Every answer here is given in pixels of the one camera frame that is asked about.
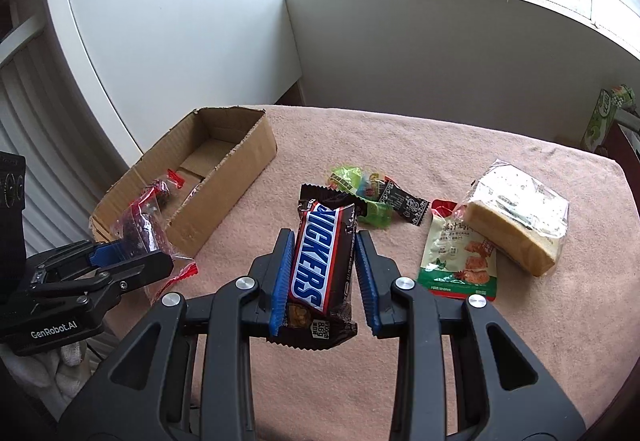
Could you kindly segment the white gloved left hand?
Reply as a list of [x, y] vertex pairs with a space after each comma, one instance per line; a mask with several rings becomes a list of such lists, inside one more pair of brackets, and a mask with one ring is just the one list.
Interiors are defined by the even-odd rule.
[[24, 389], [64, 402], [73, 400], [91, 375], [85, 340], [33, 355], [17, 355], [2, 343], [1, 360]]

